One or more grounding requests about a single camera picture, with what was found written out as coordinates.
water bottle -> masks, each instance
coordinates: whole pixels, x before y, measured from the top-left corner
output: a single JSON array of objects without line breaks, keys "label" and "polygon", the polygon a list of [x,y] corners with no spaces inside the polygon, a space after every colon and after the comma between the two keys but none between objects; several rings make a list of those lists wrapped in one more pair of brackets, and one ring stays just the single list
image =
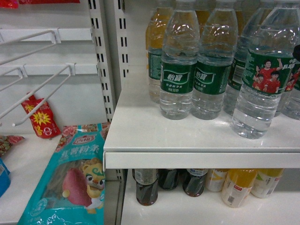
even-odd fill
[{"label": "water bottle", "polygon": [[300,0],[278,0],[249,46],[231,125],[242,137],[260,138],[271,125],[296,61],[292,53],[299,42],[299,7]]},{"label": "water bottle", "polygon": [[202,120],[221,112],[238,39],[235,1],[217,0],[200,38],[191,113]]},{"label": "water bottle", "polygon": [[199,50],[199,23],[195,0],[176,0],[167,25],[162,53],[160,108],[164,117],[181,120],[188,116]]},{"label": "water bottle", "polygon": [[294,48],[293,56],[297,60],[291,77],[294,78],[294,88],[290,91],[291,94],[282,113],[292,119],[300,120],[300,45]]},{"label": "water bottle", "polygon": [[146,30],[148,42],[149,96],[159,103],[161,52],[167,23],[173,13],[171,0],[157,0],[157,7]]},{"label": "water bottle", "polygon": [[258,9],[250,17],[239,37],[223,101],[223,110],[231,116],[240,93],[249,44],[273,8],[274,0],[260,0]]}]

bottle cap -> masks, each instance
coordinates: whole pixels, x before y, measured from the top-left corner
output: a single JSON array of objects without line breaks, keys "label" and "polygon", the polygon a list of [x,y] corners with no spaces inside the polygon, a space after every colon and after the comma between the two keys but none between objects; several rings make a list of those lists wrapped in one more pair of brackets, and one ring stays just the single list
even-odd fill
[{"label": "bottle cap", "polygon": [[300,45],[297,45],[296,47],[294,47],[294,51],[292,53],[293,57],[300,61]]}]

beverage bottle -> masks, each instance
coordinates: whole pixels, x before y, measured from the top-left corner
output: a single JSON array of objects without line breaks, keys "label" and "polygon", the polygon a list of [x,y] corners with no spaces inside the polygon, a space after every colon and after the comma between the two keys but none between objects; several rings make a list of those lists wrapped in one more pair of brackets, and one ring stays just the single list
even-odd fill
[{"label": "beverage bottle", "polygon": [[277,0],[249,45],[243,84],[232,116],[242,137],[262,137],[271,125],[295,61],[299,42],[300,0]]},{"label": "beverage bottle", "polygon": [[177,169],[159,169],[158,185],[164,190],[173,190],[178,185],[179,170]]},{"label": "beverage bottle", "polygon": [[273,8],[274,0],[260,0],[258,9],[250,17],[239,37],[223,101],[223,110],[231,116],[240,93],[249,44]]},{"label": "beverage bottle", "polygon": [[208,0],[196,0],[195,12],[198,18],[200,36],[203,33],[204,26],[210,16]]},{"label": "beverage bottle", "polygon": [[158,198],[158,170],[135,169],[136,199],[141,205],[149,206]]},{"label": "beverage bottle", "polygon": [[157,7],[146,30],[148,42],[149,96],[159,103],[161,53],[167,23],[173,13],[171,0],[157,0]]},{"label": "beverage bottle", "polygon": [[191,197],[198,197],[203,193],[205,177],[208,169],[187,169],[182,188]]},{"label": "beverage bottle", "polygon": [[251,193],[259,198],[269,197],[279,183],[283,171],[284,169],[257,169]]},{"label": "beverage bottle", "polygon": [[293,56],[297,60],[291,78],[295,80],[294,88],[290,91],[290,96],[282,113],[292,119],[300,120],[300,45],[294,48]]},{"label": "beverage bottle", "polygon": [[238,39],[235,1],[217,0],[200,38],[191,110],[199,119],[212,120],[222,108]]},{"label": "beverage bottle", "polygon": [[229,169],[209,169],[205,179],[205,187],[209,191],[221,191],[228,171]]},{"label": "beverage bottle", "polygon": [[230,169],[221,193],[224,203],[232,208],[240,207],[249,195],[256,175],[255,169]]},{"label": "beverage bottle", "polygon": [[189,114],[199,36],[195,0],[176,0],[162,53],[160,109],[168,119],[181,120]]}]

white shelf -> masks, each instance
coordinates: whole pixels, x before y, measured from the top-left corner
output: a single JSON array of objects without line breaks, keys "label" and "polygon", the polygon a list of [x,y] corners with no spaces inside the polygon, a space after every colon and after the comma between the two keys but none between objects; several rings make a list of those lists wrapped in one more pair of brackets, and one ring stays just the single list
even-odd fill
[{"label": "white shelf", "polygon": [[140,205],[135,182],[128,173],[121,225],[296,225],[299,224],[300,170],[286,169],[273,194],[259,199],[250,194],[239,208],[230,208],[220,192],[204,189],[199,197],[190,197],[182,184],[172,191],[159,188],[152,206]]},{"label": "white shelf", "polygon": [[[3,156],[9,169],[11,184],[0,198],[0,225],[15,225],[19,221],[60,136],[44,140],[35,135],[22,135],[25,140]],[[122,193],[120,181],[108,181],[105,187],[105,224],[115,224]]]},{"label": "white shelf", "polygon": [[300,167],[300,121],[273,119],[267,134],[249,140],[235,134],[225,112],[214,120],[191,114],[168,120],[148,94],[147,71],[131,74],[119,98],[105,142],[106,168]]}]

teal snack bag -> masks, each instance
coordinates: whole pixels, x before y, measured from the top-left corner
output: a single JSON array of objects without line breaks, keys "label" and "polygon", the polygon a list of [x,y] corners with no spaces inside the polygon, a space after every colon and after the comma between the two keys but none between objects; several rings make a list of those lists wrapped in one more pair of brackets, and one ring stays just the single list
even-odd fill
[{"label": "teal snack bag", "polygon": [[104,224],[103,146],[110,123],[64,127],[18,225]]}]

